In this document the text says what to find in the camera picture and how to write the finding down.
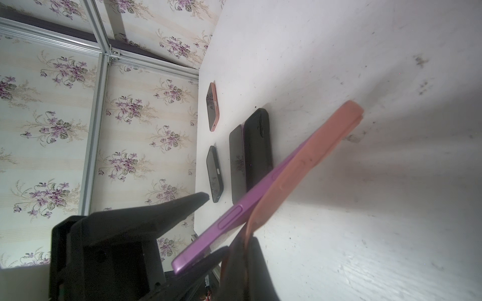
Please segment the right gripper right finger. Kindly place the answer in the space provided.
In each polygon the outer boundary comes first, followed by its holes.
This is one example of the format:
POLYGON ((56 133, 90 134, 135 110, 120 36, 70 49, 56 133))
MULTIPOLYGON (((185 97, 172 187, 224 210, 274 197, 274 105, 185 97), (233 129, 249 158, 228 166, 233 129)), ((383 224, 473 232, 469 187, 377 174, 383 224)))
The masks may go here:
POLYGON ((280 301, 272 283, 261 246, 256 237, 250 237, 247 251, 246 300, 280 301))

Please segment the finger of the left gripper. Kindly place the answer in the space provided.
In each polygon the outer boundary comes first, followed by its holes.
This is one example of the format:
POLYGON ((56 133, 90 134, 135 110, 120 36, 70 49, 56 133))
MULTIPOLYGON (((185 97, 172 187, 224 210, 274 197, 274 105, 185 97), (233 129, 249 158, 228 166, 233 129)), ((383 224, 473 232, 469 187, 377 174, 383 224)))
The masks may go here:
POLYGON ((167 203, 93 213, 80 221, 82 246, 156 240, 209 200, 207 193, 195 193, 167 203))
POLYGON ((222 247, 203 258, 186 271, 157 286, 140 300, 180 300, 195 284, 204 278, 225 258, 229 247, 222 247))

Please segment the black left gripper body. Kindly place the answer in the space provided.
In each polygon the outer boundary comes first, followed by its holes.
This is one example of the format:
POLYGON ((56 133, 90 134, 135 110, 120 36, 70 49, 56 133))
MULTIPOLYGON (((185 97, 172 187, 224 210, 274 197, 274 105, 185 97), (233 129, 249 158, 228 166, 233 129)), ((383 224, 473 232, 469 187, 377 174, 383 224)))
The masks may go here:
POLYGON ((49 300, 139 300, 166 283, 152 241, 83 246, 74 235, 82 216, 51 231, 49 300))

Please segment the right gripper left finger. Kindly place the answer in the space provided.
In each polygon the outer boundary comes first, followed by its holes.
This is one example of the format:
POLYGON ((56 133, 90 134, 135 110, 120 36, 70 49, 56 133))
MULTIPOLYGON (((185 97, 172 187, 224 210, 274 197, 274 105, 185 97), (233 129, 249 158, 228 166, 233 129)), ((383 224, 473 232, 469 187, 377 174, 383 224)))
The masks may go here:
POLYGON ((222 262, 220 287, 216 294, 216 300, 242 301, 249 299, 247 290, 247 260, 244 249, 245 238, 246 226, 242 227, 240 232, 238 232, 229 246, 227 257, 222 262))

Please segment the purple smartphone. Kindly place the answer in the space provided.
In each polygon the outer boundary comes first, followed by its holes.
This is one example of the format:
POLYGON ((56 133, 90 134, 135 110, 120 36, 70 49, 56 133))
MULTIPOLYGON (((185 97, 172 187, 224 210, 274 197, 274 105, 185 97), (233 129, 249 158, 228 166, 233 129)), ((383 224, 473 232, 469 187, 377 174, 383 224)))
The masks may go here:
POLYGON ((256 207, 259 200, 271 187, 281 172, 286 168, 293 157, 306 145, 300 144, 285 160, 261 179, 251 190, 249 190, 241 200, 233 205, 207 230, 200 234, 194 242, 187 246, 173 261, 172 267, 176 275, 191 267, 201 259, 206 251, 227 232, 244 224, 249 215, 256 207))

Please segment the black smartphone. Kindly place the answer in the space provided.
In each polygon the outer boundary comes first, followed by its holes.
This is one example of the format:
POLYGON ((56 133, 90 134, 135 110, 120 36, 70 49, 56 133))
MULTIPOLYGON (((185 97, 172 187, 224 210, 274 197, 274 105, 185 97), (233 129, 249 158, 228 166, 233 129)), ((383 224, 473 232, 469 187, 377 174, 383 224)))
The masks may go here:
POLYGON ((232 203, 247 193, 243 128, 238 125, 229 135, 232 203))

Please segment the black phone case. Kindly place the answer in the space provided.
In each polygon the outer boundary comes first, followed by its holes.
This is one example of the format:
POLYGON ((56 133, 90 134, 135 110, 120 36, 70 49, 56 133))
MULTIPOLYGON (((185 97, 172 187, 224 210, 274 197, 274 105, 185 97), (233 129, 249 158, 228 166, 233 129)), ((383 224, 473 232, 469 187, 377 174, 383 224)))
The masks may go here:
POLYGON ((269 114, 257 109, 244 124, 246 186, 251 190, 274 168, 269 114))

